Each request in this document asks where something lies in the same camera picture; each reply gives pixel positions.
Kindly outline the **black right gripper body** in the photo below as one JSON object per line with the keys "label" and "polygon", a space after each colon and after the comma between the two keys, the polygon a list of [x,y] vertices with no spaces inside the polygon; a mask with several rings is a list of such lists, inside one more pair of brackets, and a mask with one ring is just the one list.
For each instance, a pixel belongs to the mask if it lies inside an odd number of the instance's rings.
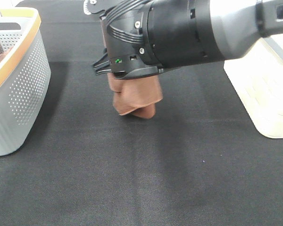
{"label": "black right gripper body", "polygon": [[100,22],[105,48],[92,64],[96,75],[112,73],[117,79],[139,79],[165,72],[148,36],[151,0],[85,0],[83,12]]}

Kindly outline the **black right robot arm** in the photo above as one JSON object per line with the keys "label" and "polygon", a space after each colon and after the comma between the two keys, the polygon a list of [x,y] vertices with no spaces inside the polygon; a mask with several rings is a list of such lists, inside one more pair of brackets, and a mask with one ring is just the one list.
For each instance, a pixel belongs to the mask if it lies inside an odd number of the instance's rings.
{"label": "black right robot arm", "polygon": [[86,0],[83,11],[106,44],[94,71],[120,80],[238,59],[283,34],[283,0]]}

